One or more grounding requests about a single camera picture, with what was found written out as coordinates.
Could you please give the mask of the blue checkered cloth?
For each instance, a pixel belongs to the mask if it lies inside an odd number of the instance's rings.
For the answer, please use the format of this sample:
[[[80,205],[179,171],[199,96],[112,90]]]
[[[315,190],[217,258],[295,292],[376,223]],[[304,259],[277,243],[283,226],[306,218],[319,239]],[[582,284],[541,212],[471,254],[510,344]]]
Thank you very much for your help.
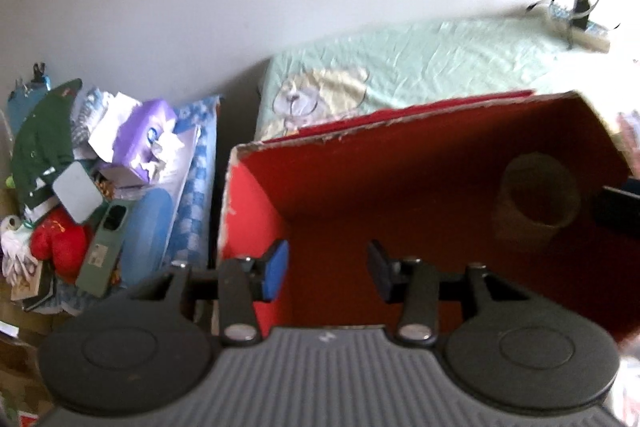
[[[156,157],[154,176],[141,186],[116,187],[103,176],[113,160],[113,144],[118,128],[126,121],[138,102],[123,93],[110,95],[91,91],[84,98],[70,129],[74,148],[74,161],[84,166],[88,175],[103,195],[103,204],[83,223],[90,225],[93,236],[107,207],[114,199],[133,200],[136,203],[153,188],[163,188],[174,203],[174,217],[168,244],[160,268],[172,260],[205,267],[208,259],[208,228],[210,200],[215,176],[217,138],[216,96],[174,109],[177,120],[174,131],[165,132],[153,145]],[[39,313],[79,314],[119,289],[119,260],[112,273],[110,286],[101,298],[82,291],[58,277],[50,261],[43,261],[52,270],[51,295],[37,306]]]

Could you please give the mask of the blue oval case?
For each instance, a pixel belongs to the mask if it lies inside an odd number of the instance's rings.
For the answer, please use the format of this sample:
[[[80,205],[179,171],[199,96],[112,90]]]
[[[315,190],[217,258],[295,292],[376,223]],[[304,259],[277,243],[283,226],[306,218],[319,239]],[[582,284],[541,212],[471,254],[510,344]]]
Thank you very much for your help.
[[[120,283],[140,283],[160,267],[174,217],[174,203],[163,188],[146,192],[132,207],[126,220],[120,253]]]

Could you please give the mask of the green phone box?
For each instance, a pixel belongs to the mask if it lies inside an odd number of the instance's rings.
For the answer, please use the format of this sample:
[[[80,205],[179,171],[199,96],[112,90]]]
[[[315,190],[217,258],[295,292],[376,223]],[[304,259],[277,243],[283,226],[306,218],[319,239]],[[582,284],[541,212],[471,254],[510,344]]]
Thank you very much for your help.
[[[76,286],[82,291],[98,298],[105,295],[122,250],[132,208],[134,201],[126,199],[114,199],[107,207],[76,280]]]

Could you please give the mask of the large red cardboard box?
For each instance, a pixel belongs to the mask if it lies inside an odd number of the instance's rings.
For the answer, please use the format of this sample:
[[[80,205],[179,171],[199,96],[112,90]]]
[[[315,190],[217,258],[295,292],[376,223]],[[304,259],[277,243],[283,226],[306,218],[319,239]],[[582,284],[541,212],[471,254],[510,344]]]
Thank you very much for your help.
[[[580,195],[552,239],[506,242],[504,170],[522,155],[558,160]],[[235,147],[220,213],[220,259],[290,244],[274,326],[394,326],[367,269],[378,241],[395,258],[458,272],[480,261],[504,279],[623,339],[639,327],[639,210],[629,168],[576,93],[487,95],[324,124]]]

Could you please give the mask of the purple tissue pack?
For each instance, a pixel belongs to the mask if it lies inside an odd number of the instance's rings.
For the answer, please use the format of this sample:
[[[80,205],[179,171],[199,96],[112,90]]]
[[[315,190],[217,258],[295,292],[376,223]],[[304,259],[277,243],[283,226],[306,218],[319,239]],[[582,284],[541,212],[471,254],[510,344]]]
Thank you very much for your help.
[[[103,176],[116,187],[141,186],[152,181],[156,157],[153,145],[174,131],[177,115],[163,98],[137,105],[118,128],[113,160]]]

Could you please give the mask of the red plush toy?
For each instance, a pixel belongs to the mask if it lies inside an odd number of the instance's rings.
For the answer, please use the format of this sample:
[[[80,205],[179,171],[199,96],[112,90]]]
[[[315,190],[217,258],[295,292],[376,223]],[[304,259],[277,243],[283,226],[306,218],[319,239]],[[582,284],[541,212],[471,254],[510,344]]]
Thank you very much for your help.
[[[73,284],[93,238],[90,225],[78,225],[58,206],[35,227],[30,236],[30,253],[40,261],[50,261],[55,274]]]

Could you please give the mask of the white square device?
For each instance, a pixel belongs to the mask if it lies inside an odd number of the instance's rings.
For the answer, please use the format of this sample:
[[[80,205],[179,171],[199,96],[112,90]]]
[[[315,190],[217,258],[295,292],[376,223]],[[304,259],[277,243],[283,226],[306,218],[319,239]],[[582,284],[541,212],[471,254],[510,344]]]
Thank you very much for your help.
[[[78,225],[88,221],[103,204],[103,195],[79,161],[70,164],[53,182],[52,190]]]

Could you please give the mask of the white glove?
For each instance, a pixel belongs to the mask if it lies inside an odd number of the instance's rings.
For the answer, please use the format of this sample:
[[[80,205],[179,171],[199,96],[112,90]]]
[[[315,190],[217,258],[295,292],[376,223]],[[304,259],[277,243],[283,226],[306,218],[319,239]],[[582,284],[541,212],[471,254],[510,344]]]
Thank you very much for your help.
[[[35,275],[39,261],[30,252],[32,227],[22,219],[9,215],[1,221],[1,271],[12,286],[29,283]]]

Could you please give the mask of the green cloth item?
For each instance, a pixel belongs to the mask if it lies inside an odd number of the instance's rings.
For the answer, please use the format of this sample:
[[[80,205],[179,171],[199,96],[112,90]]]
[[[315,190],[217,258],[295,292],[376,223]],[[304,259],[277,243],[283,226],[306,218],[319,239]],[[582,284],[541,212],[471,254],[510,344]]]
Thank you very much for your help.
[[[21,125],[15,138],[11,173],[18,202],[30,208],[38,192],[74,162],[70,114],[82,80],[67,81],[49,91]]]

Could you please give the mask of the pink plush rabbit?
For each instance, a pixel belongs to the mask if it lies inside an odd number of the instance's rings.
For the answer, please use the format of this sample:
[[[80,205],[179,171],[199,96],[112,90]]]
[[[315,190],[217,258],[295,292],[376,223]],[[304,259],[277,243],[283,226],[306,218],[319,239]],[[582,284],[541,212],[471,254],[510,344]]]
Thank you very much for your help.
[[[639,176],[640,116],[638,110],[633,110],[627,114],[620,113],[617,117],[617,122],[618,127],[620,127],[620,139],[622,139],[629,166],[634,175]]]

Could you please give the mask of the white power strip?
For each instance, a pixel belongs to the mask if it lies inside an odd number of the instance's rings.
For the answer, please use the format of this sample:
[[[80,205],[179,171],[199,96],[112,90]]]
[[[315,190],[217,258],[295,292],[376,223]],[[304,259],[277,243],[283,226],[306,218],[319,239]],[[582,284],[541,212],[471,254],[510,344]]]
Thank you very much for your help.
[[[572,13],[557,4],[550,4],[547,8],[546,22],[550,29],[570,46],[608,53],[611,49],[610,32],[608,28],[597,23],[588,22],[586,28],[578,27],[570,18]]]

